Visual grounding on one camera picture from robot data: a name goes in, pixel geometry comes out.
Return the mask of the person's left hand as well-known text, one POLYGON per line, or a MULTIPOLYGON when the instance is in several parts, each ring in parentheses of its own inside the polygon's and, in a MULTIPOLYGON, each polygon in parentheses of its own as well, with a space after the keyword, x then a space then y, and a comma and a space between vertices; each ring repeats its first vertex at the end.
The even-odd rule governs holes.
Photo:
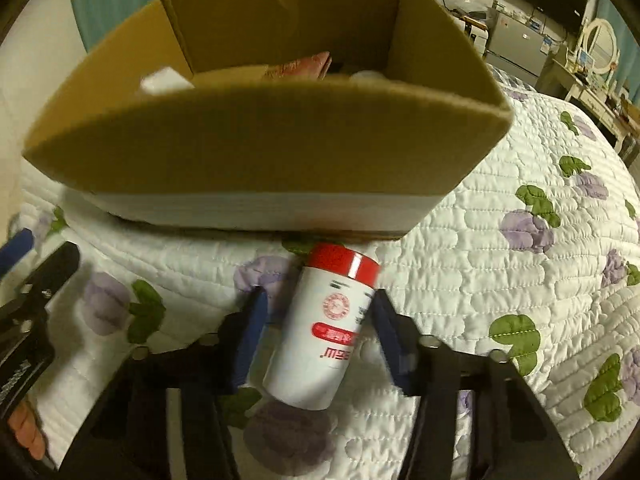
POLYGON ((34 460, 46 455, 46 440, 38 426, 34 410, 26 400, 17 405, 8 419, 16 442, 29 452, 34 460))

